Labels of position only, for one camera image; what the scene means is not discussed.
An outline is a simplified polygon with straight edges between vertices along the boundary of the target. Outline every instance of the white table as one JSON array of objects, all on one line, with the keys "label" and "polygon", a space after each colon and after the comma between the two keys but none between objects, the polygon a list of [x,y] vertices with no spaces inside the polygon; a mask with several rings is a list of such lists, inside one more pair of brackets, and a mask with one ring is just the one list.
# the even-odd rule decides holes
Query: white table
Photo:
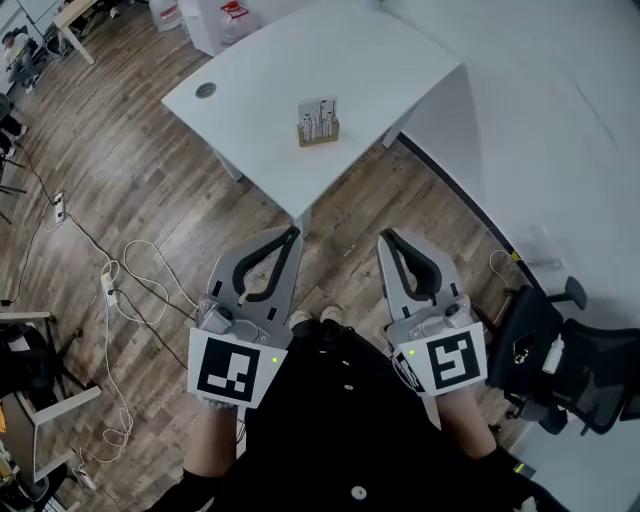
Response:
[{"label": "white table", "polygon": [[[207,141],[237,181],[246,175],[306,235],[311,207],[459,62],[382,10],[323,0],[245,38],[162,101]],[[206,82],[207,99],[196,97]],[[340,140],[298,146],[298,102],[337,95]]]}]

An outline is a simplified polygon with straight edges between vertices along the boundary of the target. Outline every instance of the white cable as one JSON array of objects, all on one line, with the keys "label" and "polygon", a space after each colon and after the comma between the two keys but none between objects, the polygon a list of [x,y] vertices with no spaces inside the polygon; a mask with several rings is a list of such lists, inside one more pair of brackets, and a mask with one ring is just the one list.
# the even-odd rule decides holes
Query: white cable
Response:
[{"label": "white cable", "polygon": [[[508,288],[510,288],[510,285],[507,282],[507,280],[504,278],[504,276],[500,272],[498,272],[495,268],[493,268],[493,257],[498,253],[506,254],[507,256],[509,256],[509,258],[511,260],[513,260],[513,256],[511,254],[509,254],[507,251],[505,251],[504,249],[496,249],[495,251],[493,251],[491,253],[491,256],[489,256],[489,268],[491,269],[491,272],[493,272],[500,279],[502,279],[502,282],[504,283],[505,287],[508,289]],[[509,304],[510,300],[511,300],[511,297],[507,297],[506,298],[506,300],[504,301],[504,304],[502,305],[502,308],[500,308],[500,312],[498,313],[498,315],[496,316],[495,320],[493,321],[494,324],[498,320],[500,320],[500,317],[502,316],[502,313],[504,313],[504,310],[507,308],[507,304]],[[488,330],[489,329],[485,328],[484,334],[486,334]]]},{"label": "white cable", "polygon": [[215,274],[216,271],[216,265],[213,266],[213,270],[211,271],[211,275],[209,276],[209,280],[207,281],[207,293],[209,293],[209,290],[211,290],[211,280],[213,279],[213,274]]},{"label": "white cable", "polygon": [[[109,267],[109,271],[111,271],[111,266],[114,263],[118,265],[118,267],[120,266],[120,264],[117,261],[111,260],[110,258],[107,258],[107,259],[109,261],[104,265],[104,267],[102,267],[102,272],[100,273],[101,275],[104,274],[105,269],[107,267]],[[116,448],[118,448],[118,453],[115,455],[115,457],[112,457],[111,459],[101,459],[97,457],[94,453],[87,450],[86,448],[81,447],[78,452],[78,455],[81,461],[80,465],[77,468],[74,468],[72,470],[73,474],[76,476],[78,476],[78,473],[80,473],[80,471],[82,470],[82,467],[85,465],[83,454],[90,455],[94,460],[96,460],[101,464],[111,464],[112,462],[115,462],[116,460],[118,460],[122,456],[122,452],[124,451],[125,447],[129,443],[129,437],[131,436],[131,432],[133,431],[134,422],[133,422],[133,416],[129,411],[129,405],[127,404],[127,401],[125,400],[124,395],[120,391],[120,388],[116,384],[115,380],[113,380],[113,375],[111,375],[111,366],[109,365],[109,304],[107,303],[107,296],[104,294],[104,292],[102,294],[102,298],[104,299],[104,305],[107,311],[107,316],[105,319],[105,333],[104,333],[104,360],[107,366],[107,376],[109,377],[111,384],[113,385],[116,392],[118,393],[120,400],[122,400],[123,405],[119,408],[120,421],[122,423],[122,430],[118,430],[115,428],[108,428],[104,432],[102,432],[102,438],[105,440],[105,442],[111,446],[115,446]],[[117,436],[121,436],[121,441],[120,442],[110,441],[107,435],[111,433],[116,434]]]},{"label": "white cable", "polygon": [[[156,252],[158,253],[158,256],[160,256],[160,259],[162,260],[162,263],[164,263],[165,267],[167,267],[167,270],[171,274],[171,277],[175,281],[176,285],[178,285],[178,288],[182,292],[182,295],[185,296],[185,298],[191,303],[191,305],[194,308],[197,308],[198,305],[195,302],[193,302],[191,300],[191,298],[189,298],[189,296],[187,295],[187,292],[184,291],[184,288],[182,287],[182,285],[178,281],[178,278],[176,277],[175,273],[173,272],[173,270],[169,266],[169,263],[167,262],[167,260],[164,258],[164,256],[160,252],[160,249],[158,249],[158,247],[155,244],[153,244],[152,242],[148,242],[147,240],[132,240],[124,248],[124,252],[123,252],[123,255],[122,255],[122,263],[124,265],[124,268],[126,268],[127,272],[129,272],[133,277],[135,277],[137,279],[140,279],[140,281],[144,281],[146,283],[150,283],[150,284],[156,285],[157,287],[159,287],[164,292],[164,295],[165,295],[164,307],[162,308],[162,312],[160,313],[158,318],[156,320],[153,320],[153,321],[147,320],[146,323],[149,324],[149,325],[155,325],[155,324],[157,324],[158,322],[160,322],[162,320],[162,318],[164,317],[165,313],[167,312],[167,307],[169,306],[169,304],[168,304],[168,302],[169,302],[169,292],[167,291],[167,289],[164,286],[162,286],[157,281],[154,281],[153,279],[147,279],[146,277],[139,276],[139,275],[133,273],[132,270],[129,268],[129,264],[127,262],[127,250],[129,250],[129,247],[131,247],[133,244],[138,244],[138,243],[150,245],[151,247],[153,247],[156,250]],[[127,318],[128,320],[131,320],[132,322],[136,322],[136,323],[139,323],[139,324],[145,323],[143,320],[139,320],[137,318],[132,318],[129,315],[127,315],[126,313],[124,313],[120,309],[120,305],[116,305],[116,307],[118,308],[118,311],[120,312],[120,314],[122,316],[124,316],[125,318]]]}]

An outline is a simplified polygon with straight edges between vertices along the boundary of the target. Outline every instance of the table leg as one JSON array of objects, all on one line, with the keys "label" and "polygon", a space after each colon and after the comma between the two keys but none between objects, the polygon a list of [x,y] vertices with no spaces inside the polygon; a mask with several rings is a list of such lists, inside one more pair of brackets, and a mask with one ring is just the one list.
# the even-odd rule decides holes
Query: table leg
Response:
[{"label": "table leg", "polygon": [[34,422],[37,425],[42,425],[47,421],[51,421],[58,416],[66,414],[67,412],[75,409],[76,407],[80,407],[83,404],[97,398],[102,393],[102,390],[98,386],[93,386],[89,388],[87,391],[83,391],[77,395],[72,396],[71,398],[67,398],[62,402],[58,402],[57,404],[53,404],[46,409],[42,409],[41,411],[36,412],[33,416]]},{"label": "table leg", "polygon": [[307,238],[309,236],[309,231],[311,230],[311,207],[307,208],[300,217],[294,219],[293,224],[302,233],[302,238]]},{"label": "table leg", "polygon": [[409,118],[411,117],[411,114],[413,114],[413,111],[416,109],[417,106],[418,106],[418,103],[416,103],[413,107],[411,107],[404,114],[402,114],[400,119],[398,119],[391,126],[391,128],[389,128],[389,131],[387,132],[387,134],[382,139],[382,145],[385,148],[389,149],[391,144],[393,144],[394,141],[398,138],[398,135],[400,135],[400,132],[404,128],[404,125],[407,124],[407,121],[409,120]]},{"label": "table leg", "polygon": [[213,152],[216,154],[216,156],[218,157],[218,160],[220,160],[220,163],[226,169],[226,171],[229,173],[229,176],[231,176],[231,179],[233,181],[240,181],[244,177],[244,174],[242,174],[237,169],[237,167],[235,165],[233,165],[231,162],[229,162],[229,160],[227,160],[225,157],[223,157],[215,149],[213,150]]},{"label": "table leg", "polygon": [[93,66],[95,60],[93,60],[93,57],[89,55],[89,52],[87,50],[85,50],[84,46],[80,44],[80,41],[78,41],[76,36],[73,35],[71,29],[69,29],[69,27],[64,27],[62,29],[62,33],[64,34],[64,37],[66,37],[73,45],[73,47],[80,52],[80,55],[82,55],[86,59],[89,65]]},{"label": "table leg", "polygon": [[52,460],[45,467],[40,468],[38,471],[36,471],[34,482],[38,482],[42,480],[49,473],[53,472],[54,469],[58,469],[65,462],[67,462],[68,460],[71,460],[75,454],[76,453],[71,448],[67,449],[67,451],[64,452],[62,455],[60,455],[60,457]]}]

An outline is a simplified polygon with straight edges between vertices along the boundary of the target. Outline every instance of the shoe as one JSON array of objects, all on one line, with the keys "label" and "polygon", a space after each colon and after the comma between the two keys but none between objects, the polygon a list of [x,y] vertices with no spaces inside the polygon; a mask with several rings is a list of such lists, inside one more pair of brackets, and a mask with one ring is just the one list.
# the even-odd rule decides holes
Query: shoe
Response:
[{"label": "shoe", "polygon": [[289,318],[289,329],[293,329],[296,325],[306,322],[307,320],[313,320],[313,315],[304,309],[297,309]]},{"label": "shoe", "polygon": [[29,129],[29,127],[28,127],[26,124],[23,124],[23,125],[22,125],[22,128],[20,128],[20,135],[18,135],[18,136],[15,138],[15,140],[20,140],[20,139],[23,137],[23,135],[24,135],[25,133],[27,133],[27,130],[28,130],[28,129]]},{"label": "shoe", "polygon": [[324,308],[324,311],[320,315],[320,322],[324,322],[325,320],[333,320],[342,325],[344,323],[344,313],[338,306],[328,306]]}]

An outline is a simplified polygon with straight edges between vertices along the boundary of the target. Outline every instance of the black office chair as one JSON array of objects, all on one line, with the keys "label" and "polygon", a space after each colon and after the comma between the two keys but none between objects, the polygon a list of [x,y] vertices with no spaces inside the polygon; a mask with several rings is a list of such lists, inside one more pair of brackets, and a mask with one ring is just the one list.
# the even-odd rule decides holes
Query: black office chair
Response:
[{"label": "black office chair", "polygon": [[[26,25],[23,25],[22,27],[16,27],[14,28],[11,33],[15,36],[18,34],[25,34],[25,35],[29,35],[29,29],[27,28]],[[27,42],[27,47],[31,50],[31,56],[32,56],[32,60],[33,60],[33,65],[36,67],[36,69],[38,70],[38,73],[42,73],[42,71],[44,70],[44,67],[47,64],[47,51],[46,48],[44,47],[44,45],[40,48],[38,48],[38,43],[36,43],[33,38],[29,38],[29,41]]]},{"label": "black office chair", "polygon": [[[567,424],[567,411],[598,434],[615,421],[640,416],[640,329],[604,330],[567,320],[554,302],[572,300],[580,309],[587,296],[573,277],[565,293],[547,296],[523,286],[499,328],[481,319],[494,335],[487,384],[504,390],[515,416],[537,421],[552,434]],[[564,351],[553,374],[543,371],[552,343]]]},{"label": "black office chair", "polygon": [[[56,351],[49,320],[45,322],[45,337],[27,324],[0,325],[0,398],[16,391],[28,392],[36,410],[57,402],[54,386],[57,382],[64,398],[68,398],[63,376],[83,391],[87,389],[65,366],[64,357],[74,340],[82,337],[78,329],[62,350]],[[10,343],[24,340],[28,350],[13,351]]]}]

